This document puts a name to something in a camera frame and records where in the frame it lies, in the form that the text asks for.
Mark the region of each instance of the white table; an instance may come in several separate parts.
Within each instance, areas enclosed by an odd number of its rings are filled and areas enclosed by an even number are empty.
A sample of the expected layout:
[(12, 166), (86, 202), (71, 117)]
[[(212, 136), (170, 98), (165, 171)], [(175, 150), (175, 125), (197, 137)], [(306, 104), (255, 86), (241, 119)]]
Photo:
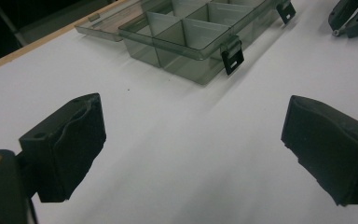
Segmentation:
[(133, 60), (123, 43), (72, 30), (0, 67), (0, 148), (77, 96), (102, 96), (107, 141), (65, 203), (40, 223), (358, 223), (281, 141), (291, 95), (358, 119), (358, 38), (331, 36), (337, 1), (293, 0), (208, 86)]

